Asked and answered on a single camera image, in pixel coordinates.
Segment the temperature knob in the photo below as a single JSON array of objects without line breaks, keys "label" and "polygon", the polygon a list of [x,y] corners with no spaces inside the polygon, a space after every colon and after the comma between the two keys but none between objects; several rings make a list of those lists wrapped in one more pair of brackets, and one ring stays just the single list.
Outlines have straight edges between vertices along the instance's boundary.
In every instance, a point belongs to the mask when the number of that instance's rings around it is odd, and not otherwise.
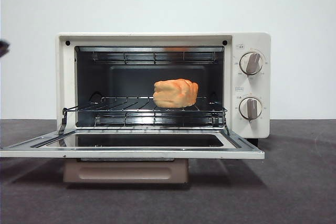
[{"label": "temperature knob", "polygon": [[251,76],[259,72],[263,66],[260,54],[257,52],[248,52],[240,59],[241,70]]},{"label": "temperature knob", "polygon": [[245,98],[239,105],[241,115],[248,120],[254,120],[261,114],[261,102],[253,97]]}]

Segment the oven cavity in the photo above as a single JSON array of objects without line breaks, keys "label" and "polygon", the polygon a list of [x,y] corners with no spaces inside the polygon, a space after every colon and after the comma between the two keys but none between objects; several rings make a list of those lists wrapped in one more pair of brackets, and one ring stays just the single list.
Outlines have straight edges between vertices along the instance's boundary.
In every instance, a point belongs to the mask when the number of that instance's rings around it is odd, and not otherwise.
[{"label": "oven cavity", "polygon": [[[226,127],[223,107],[224,47],[89,47],[76,50],[77,127]],[[199,86],[193,106],[159,108],[154,83],[189,79]]]}]

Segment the white wall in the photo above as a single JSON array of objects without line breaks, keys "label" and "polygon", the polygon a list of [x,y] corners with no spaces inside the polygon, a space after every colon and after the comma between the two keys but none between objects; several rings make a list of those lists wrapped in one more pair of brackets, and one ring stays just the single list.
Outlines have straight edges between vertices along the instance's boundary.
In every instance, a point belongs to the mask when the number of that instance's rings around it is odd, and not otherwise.
[{"label": "white wall", "polygon": [[267,31],[271,118],[336,118],[336,0],[1,0],[4,119],[56,118],[61,31]]}]

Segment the orange bread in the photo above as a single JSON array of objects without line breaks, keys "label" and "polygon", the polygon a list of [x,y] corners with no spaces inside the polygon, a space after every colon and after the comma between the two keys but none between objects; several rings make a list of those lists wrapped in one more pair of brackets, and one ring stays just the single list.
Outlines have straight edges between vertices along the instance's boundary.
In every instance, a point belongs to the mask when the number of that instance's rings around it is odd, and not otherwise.
[{"label": "orange bread", "polygon": [[161,108],[183,108],[194,105],[198,84],[185,79],[158,81],[154,84],[154,103]]}]

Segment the oven door hinge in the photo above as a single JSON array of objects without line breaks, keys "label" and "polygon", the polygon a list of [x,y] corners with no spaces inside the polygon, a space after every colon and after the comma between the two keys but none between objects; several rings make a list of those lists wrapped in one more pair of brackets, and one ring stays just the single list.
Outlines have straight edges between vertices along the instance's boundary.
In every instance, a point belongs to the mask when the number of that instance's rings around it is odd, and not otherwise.
[{"label": "oven door hinge", "polygon": [[62,125],[59,128],[58,135],[63,135],[65,127],[67,126],[68,109],[67,108],[63,108],[62,113],[63,113]]}]

